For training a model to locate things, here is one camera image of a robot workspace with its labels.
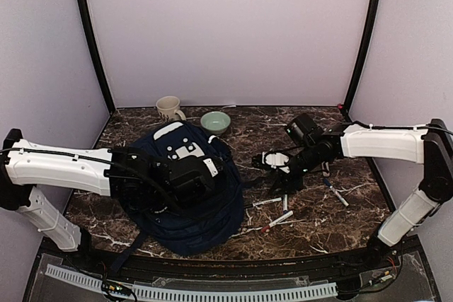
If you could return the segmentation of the black capped white marker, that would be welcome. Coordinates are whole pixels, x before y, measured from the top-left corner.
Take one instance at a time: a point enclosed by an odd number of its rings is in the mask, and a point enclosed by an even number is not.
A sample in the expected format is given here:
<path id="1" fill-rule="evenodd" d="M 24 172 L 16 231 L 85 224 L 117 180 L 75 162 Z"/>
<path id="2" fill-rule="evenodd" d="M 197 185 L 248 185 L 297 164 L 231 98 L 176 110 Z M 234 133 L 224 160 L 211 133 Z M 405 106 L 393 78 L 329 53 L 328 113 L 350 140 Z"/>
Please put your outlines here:
<path id="1" fill-rule="evenodd" d="M 281 202 L 281 201 L 282 201 L 281 197 L 267 199 L 267 200 L 263 200 L 263 201 L 259 201 L 259 202 L 246 204 L 244 206 L 244 209 L 250 209 L 250 208 L 259 207 L 259 206 L 262 206 L 262 205 L 265 205 L 265 204 L 270 204 L 270 203 L 274 203 L 274 202 Z"/>

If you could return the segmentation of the purple capped white marker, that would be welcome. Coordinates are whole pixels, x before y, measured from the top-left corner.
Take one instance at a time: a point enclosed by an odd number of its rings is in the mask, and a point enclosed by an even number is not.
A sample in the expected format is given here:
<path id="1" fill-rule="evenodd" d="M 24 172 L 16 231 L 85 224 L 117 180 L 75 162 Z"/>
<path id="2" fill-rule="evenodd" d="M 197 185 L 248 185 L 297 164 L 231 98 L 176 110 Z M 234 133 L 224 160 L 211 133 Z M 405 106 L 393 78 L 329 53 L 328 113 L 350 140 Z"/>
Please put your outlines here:
<path id="1" fill-rule="evenodd" d="M 288 195 L 287 194 L 285 194 L 282 197 L 282 209 L 283 209 L 284 213 L 287 213 L 289 211 L 289 209 L 288 209 Z"/>

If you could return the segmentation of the red capped white marker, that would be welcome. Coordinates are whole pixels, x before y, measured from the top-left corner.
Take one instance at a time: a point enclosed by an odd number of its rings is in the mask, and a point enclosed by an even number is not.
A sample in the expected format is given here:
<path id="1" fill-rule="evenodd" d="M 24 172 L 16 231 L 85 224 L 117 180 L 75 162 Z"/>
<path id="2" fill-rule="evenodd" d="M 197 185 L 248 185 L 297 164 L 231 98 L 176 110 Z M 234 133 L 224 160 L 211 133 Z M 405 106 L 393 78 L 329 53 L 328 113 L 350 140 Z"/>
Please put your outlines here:
<path id="1" fill-rule="evenodd" d="M 267 230 L 269 230 L 269 229 L 273 228 L 274 226 L 278 225 L 280 222 L 286 221 L 289 217 L 291 217 L 293 215 L 293 213 L 294 212 L 292 210 L 286 212 L 285 214 L 283 214 L 279 218 L 271 221 L 268 225 L 262 227 L 260 232 L 261 233 L 265 233 Z"/>

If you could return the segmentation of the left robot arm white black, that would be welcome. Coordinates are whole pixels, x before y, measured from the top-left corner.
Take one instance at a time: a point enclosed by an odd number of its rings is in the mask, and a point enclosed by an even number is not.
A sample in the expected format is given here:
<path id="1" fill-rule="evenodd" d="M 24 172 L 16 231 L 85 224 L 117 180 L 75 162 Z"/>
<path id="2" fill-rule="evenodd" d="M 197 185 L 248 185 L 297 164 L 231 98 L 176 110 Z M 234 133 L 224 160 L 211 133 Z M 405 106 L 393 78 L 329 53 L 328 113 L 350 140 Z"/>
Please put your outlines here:
<path id="1" fill-rule="evenodd" d="M 32 143 L 12 129 L 1 150 L 1 208 L 25 216 L 85 271 L 100 256 L 82 243 L 83 233 L 56 209 L 38 185 L 91 192 L 133 211 L 172 211 L 186 216 L 214 195 L 221 163 L 197 149 L 184 157 L 153 157 L 136 148 L 67 149 Z"/>

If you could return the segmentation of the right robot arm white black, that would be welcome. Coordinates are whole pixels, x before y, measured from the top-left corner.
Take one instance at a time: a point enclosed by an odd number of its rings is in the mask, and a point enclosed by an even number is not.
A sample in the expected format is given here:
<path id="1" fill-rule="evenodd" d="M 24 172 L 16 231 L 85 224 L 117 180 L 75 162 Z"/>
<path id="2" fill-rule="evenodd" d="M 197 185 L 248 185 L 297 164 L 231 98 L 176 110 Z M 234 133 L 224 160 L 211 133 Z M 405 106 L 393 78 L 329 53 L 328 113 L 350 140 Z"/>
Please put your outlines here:
<path id="1" fill-rule="evenodd" d="M 341 158 L 391 158 L 424 166 L 418 186 L 368 240 L 361 255 L 367 269 L 378 268 L 392 247 L 452 198 L 452 133 L 442 120 L 409 127 L 355 121 L 324 130 L 310 116 L 301 114 L 285 131 L 298 154 L 268 151 L 252 158 L 253 167 L 276 171 L 272 194 L 300 190 L 307 173 Z"/>

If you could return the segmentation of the navy blue student backpack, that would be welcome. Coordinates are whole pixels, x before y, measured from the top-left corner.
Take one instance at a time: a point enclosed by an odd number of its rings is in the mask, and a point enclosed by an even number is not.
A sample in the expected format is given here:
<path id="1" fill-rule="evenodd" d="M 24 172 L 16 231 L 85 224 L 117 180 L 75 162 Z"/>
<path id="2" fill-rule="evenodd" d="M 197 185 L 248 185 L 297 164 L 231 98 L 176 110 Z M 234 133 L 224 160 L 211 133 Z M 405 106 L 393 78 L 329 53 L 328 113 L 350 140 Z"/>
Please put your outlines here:
<path id="1" fill-rule="evenodd" d="M 186 216 L 172 211 L 133 211 L 118 201 L 139 228 L 139 235 L 112 263 L 113 272 L 119 271 L 147 237 L 152 237 L 177 255 L 190 256 L 226 242 L 238 231 L 245 210 L 244 183 L 230 148 L 215 135 L 189 122 L 174 121 L 161 125 L 128 147 L 118 148 L 141 149 L 159 158 L 184 157 L 199 149 L 202 154 L 218 159 L 222 171 L 216 181 L 214 195 L 195 204 Z"/>

